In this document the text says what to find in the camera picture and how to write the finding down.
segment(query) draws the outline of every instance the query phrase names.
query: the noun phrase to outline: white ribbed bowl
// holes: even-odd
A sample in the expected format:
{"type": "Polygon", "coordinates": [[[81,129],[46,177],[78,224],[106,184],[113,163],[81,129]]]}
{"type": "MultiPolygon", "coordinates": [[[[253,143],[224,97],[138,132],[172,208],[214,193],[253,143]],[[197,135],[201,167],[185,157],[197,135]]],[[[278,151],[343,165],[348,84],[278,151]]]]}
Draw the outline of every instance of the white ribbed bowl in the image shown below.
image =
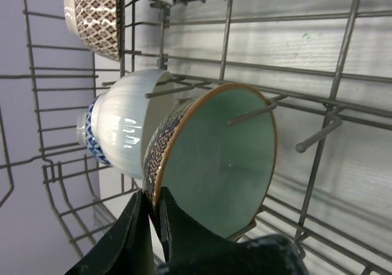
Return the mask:
{"type": "Polygon", "coordinates": [[[112,166],[135,179],[142,179],[141,163],[147,145],[162,120],[174,109],[175,95],[152,97],[146,93],[174,88],[156,86],[172,75],[164,70],[142,70],[117,81],[100,103],[97,138],[112,166]]]}

